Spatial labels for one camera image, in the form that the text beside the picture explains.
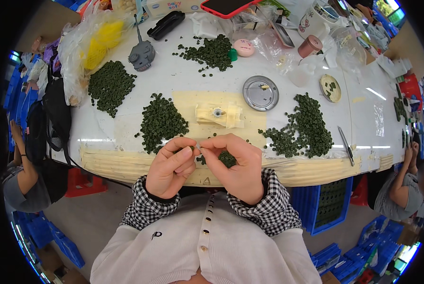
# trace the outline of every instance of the checkered sleeve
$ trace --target checkered sleeve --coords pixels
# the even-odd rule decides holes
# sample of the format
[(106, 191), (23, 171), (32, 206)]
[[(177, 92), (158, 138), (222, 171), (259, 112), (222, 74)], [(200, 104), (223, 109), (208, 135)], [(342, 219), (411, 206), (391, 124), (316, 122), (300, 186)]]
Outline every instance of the checkered sleeve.
[(133, 201), (125, 210), (119, 225), (129, 225), (141, 231), (158, 219), (172, 214), (179, 206), (181, 200), (179, 193), (168, 200), (148, 193), (146, 178), (145, 175), (140, 177), (131, 187)]
[(228, 201), (237, 215), (258, 225), (269, 237), (287, 229), (302, 228), (299, 213), (289, 204), (289, 193), (278, 180), (275, 170), (262, 169), (261, 179), (265, 193), (254, 206), (228, 193)]

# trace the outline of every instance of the hand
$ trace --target hand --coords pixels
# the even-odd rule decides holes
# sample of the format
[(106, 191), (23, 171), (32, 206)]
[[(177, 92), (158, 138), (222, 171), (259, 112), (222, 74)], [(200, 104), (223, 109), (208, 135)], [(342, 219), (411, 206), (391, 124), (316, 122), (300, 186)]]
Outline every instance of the hand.
[(417, 154), (419, 153), (419, 143), (413, 142), (411, 144), (411, 147), (413, 149), (413, 157), (412, 158), (417, 158)]
[(408, 143), (408, 146), (406, 147), (406, 150), (405, 150), (405, 161), (403, 165), (408, 167), (412, 157), (413, 157), (413, 148), (411, 148), (411, 144)]
[(15, 140), (15, 143), (18, 144), (22, 142), (22, 132), (21, 127), (16, 124), (14, 120), (10, 121), (11, 137)]
[[(179, 137), (161, 148), (149, 168), (146, 190), (163, 199), (174, 197), (196, 169), (195, 156), (200, 152), (198, 148), (194, 151), (190, 148), (195, 145), (195, 140)], [(173, 153), (180, 148), (183, 149), (176, 154)]]
[[(243, 202), (254, 205), (261, 201), (261, 150), (234, 134), (213, 137), (199, 143), (207, 166), (226, 190)], [(233, 155), (237, 165), (229, 169), (218, 159), (223, 150)]]

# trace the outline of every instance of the red smartphone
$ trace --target red smartphone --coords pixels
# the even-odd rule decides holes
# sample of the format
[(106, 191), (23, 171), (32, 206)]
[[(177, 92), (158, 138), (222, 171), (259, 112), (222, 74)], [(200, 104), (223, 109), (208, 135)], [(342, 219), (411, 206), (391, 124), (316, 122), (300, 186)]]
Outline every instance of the red smartphone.
[(206, 0), (201, 9), (222, 19), (229, 19), (262, 0)]

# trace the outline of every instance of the round wooden dish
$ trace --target round wooden dish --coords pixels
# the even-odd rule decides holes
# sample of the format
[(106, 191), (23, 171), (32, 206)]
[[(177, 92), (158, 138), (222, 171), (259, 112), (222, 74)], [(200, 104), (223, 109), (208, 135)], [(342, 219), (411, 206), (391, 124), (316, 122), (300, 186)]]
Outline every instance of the round wooden dish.
[(321, 85), (321, 90), (323, 91), (324, 97), (330, 100), (333, 103), (337, 103), (342, 98), (342, 90), (340, 89), (340, 85), (334, 77), (324, 74), (319, 79), (319, 83)]

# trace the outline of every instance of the pink cylindrical can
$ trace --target pink cylindrical can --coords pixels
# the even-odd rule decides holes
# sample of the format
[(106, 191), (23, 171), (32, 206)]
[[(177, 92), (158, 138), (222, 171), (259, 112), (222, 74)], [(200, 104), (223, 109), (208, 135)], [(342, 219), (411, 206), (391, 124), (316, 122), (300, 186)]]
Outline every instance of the pink cylindrical can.
[(317, 54), (323, 48), (323, 43), (314, 35), (309, 35), (298, 48), (298, 53), (302, 58), (312, 54)]

